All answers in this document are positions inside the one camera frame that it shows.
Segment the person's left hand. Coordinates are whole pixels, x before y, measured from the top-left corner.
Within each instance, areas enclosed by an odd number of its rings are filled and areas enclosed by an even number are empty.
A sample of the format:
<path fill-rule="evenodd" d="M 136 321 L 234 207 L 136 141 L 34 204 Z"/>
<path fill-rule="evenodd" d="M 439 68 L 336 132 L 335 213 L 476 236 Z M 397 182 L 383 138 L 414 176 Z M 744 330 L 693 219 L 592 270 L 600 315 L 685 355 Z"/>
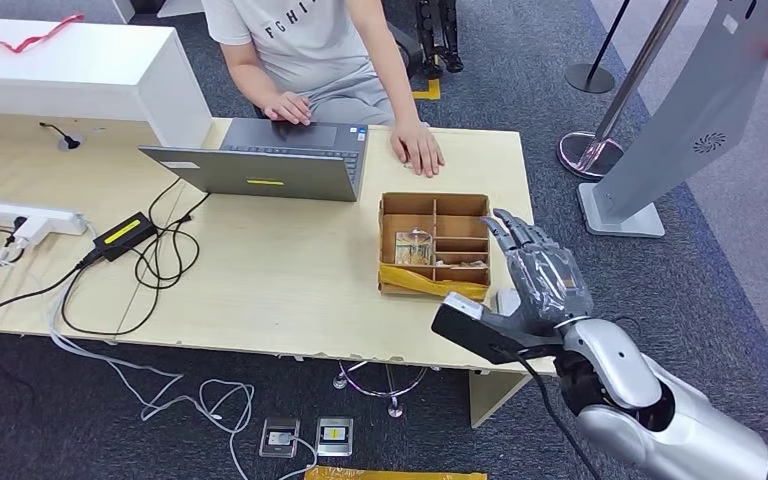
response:
<path fill-rule="evenodd" d="M 390 136 L 396 158 L 416 175 L 433 178 L 445 160 L 429 127 L 418 120 L 397 120 Z"/>

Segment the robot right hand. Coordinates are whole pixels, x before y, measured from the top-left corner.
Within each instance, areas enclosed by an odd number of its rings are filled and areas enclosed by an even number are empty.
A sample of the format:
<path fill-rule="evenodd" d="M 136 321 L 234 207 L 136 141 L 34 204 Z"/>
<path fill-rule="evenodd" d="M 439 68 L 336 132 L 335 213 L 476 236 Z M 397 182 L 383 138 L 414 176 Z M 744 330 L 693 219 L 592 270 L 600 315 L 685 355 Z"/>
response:
<path fill-rule="evenodd" d="M 573 253 L 541 227 L 495 208 L 481 218 L 505 257 L 520 306 L 513 316 L 526 332 L 548 335 L 590 316 L 594 302 Z"/>

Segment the person's right hand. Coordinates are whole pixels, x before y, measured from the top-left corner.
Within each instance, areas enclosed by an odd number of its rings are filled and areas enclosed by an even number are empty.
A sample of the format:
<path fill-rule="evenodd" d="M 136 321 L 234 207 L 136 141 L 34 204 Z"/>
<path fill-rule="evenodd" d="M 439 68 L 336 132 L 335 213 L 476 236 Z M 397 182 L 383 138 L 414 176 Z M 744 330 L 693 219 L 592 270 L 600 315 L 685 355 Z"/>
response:
<path fill-rule="evenodd" d="M 262 107 L 263 113 L 273 121 L 285 121 L 294 125 L 310 125 L 312 112 L 309 101 L 292 92 L 272 95 Z"/>

